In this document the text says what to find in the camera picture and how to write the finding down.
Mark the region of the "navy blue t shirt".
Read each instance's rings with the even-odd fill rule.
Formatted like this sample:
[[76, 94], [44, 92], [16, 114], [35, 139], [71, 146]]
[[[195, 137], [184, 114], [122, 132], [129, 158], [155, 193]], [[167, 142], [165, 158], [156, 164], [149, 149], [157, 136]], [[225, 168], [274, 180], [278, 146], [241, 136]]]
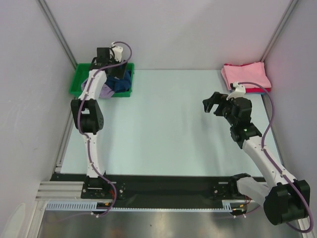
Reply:
[[106, 85], [115, 93], [124, 93], [130, 90], [132, 86], [131, 71], [127, 70], [122, 79], [109, 76]]

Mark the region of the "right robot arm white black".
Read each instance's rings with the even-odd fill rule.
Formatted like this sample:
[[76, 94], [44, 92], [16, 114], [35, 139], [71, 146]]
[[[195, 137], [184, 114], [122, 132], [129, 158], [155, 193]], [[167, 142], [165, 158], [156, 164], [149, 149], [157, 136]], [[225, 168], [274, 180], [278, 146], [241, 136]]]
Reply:
[[252, 102], [214, 92], [203, 100], [203, 105], [206, 113], [217, 106], [214, 115], [228, 121], [233, 141], [252, 159], [266, 181], [261, 184], [247, 174], [233, 176], [229, 195], [253, 199], [273, 225], [309, 217], [310, 186], [305, 180], [297, 180], [267, 149], [261, 132], [251, 122]]

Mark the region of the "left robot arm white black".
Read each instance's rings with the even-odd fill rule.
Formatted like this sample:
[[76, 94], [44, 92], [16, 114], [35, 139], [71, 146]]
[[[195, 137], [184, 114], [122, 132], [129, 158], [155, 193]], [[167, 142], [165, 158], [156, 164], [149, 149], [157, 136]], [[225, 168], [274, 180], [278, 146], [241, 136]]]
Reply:
[[109, 48], [97, 48], [97, 56], [90, 64], [83, 92], [70, 104], [75, 127], [82, 135], [87, 151], [87, 174], [83, 182], [82, 199], [114, 197], [115, 189], [106, 180], [102, 162], [100, 141], [104, 116], [98, 98], [109, 76], [124, 77], [127, 61], [122, 59], [122, 53], [123, 47], [116, 42]]

